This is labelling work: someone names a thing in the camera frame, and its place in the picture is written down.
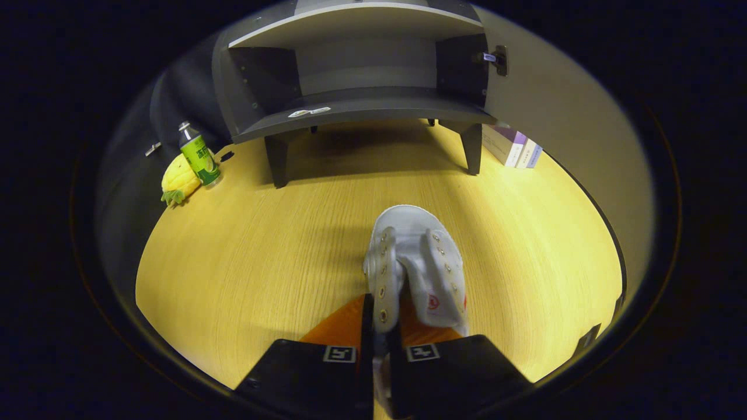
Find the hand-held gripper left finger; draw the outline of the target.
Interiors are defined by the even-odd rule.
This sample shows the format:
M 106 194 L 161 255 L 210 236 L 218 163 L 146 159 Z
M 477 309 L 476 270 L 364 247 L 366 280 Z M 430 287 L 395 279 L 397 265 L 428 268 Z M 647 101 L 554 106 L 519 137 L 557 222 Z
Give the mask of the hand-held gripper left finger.
M 314 342 L 278 339 L 235 388 L 282 419 L 374 417 L 370 293 L 328 317 Z

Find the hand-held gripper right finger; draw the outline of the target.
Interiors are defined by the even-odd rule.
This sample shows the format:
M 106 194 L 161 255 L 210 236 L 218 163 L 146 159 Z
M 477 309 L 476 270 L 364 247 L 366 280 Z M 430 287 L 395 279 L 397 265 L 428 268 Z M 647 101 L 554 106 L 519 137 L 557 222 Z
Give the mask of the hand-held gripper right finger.
M 396 419 L 487 418 L 535 388 L 485 335 L 427 326 L 406 301 L 389 333 L 389 358 Z

